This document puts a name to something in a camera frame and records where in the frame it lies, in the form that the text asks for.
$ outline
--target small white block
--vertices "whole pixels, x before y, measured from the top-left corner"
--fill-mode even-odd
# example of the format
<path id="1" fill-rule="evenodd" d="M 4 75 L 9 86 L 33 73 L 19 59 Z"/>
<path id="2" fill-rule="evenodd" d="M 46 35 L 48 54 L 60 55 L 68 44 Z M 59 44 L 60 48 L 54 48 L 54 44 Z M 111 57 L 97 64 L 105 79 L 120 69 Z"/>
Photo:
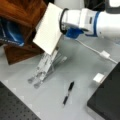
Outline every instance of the small white block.
<path id="1" fill-rule="evenodd" d="M 102 51 L 101 52 L 101 56 L 105 57 L 105 58 L 109 58 L 110 57 L 110 54 L 107 53 L 106 51 Z"/>
<path id="2" fill-rule="evenodd" d="M 104 75 L 101 73 L 98 73 L 93 80 L 96 81 L 97 83 L 101 83 L 103 79 L 104 79 Z"/>

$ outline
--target black cable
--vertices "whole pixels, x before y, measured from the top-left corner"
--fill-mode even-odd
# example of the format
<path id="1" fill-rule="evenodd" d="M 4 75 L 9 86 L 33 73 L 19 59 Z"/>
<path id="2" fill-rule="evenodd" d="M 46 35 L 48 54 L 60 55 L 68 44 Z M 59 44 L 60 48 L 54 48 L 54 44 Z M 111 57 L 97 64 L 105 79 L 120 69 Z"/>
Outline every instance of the black cable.
<path id="1" fill-rule="evenodd" d="M 60 21 L 59 21 L 59 28 L 60 28 L 61 33 L 63 33 L 63 34 L 66 34 L 66 32 L 67 32 L 67 30 L 63 30 L 63 29 L 62 29 L 62 19 L 63 19 L 63 15 L 64 15 L 65 11 L 67 11 L 67 10 L 68 10 L 68 8 L 65 8 L 65 9 L 62 11 L 61 16 L 60 16 Z"/>

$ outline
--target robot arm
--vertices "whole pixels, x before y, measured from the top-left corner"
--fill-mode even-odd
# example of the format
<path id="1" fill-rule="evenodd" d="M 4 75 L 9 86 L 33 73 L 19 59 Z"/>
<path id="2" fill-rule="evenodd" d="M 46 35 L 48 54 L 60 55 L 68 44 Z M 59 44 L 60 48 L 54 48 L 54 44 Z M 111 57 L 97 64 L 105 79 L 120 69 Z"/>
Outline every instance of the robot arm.
<path id="1" fill-rule="evenodd" d="M 67 10 L 61 22 L 66 30 L 79 29 L 86 36 L 120 38 L 120 14 L 92 11 L 87 8 Z"/>

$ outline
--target black pen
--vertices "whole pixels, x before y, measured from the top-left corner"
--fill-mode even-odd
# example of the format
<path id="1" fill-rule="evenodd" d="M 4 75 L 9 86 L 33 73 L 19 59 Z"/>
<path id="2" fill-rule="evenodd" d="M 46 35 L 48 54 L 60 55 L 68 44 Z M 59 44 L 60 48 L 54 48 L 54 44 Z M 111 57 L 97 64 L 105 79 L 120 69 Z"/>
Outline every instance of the black pen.
<path id="1" fill-rule="evenodd" d="M 70 86 L 69 86 L 69 89 L 68 89 L 68 94 L 65 96 L 64 101 L 63 101 L 63 107 L 67 103 L 67 100 L 69 98 L 69 95 L 70 95 L 70 92 L 72 91 L 73 86 L 74 86 L 74 82 L 71 82 Z"/>

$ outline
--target metal stand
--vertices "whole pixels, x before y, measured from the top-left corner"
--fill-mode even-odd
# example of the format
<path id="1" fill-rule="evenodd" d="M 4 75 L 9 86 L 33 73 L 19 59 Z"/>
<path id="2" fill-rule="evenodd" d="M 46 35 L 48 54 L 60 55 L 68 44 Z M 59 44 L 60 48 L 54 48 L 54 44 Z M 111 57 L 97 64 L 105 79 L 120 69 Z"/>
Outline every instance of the metal stand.
<path id="1" fill-rule="evenodd" d="M 39 88 L 39 86 L 43 83 L 45 78 L 54 72 L 54 68 L 57 64 L 61 64 L 67 60 L 66 56 L 62 56 L 58 53 L 58 50 L 55 50 L 52 55 L 44 53 L 39 64 L 37 70 L 33 77 L 28 79 L 29 83 L 33 83 L 38 80 L 37 83 L 34 84 L 35 88 Z"/>

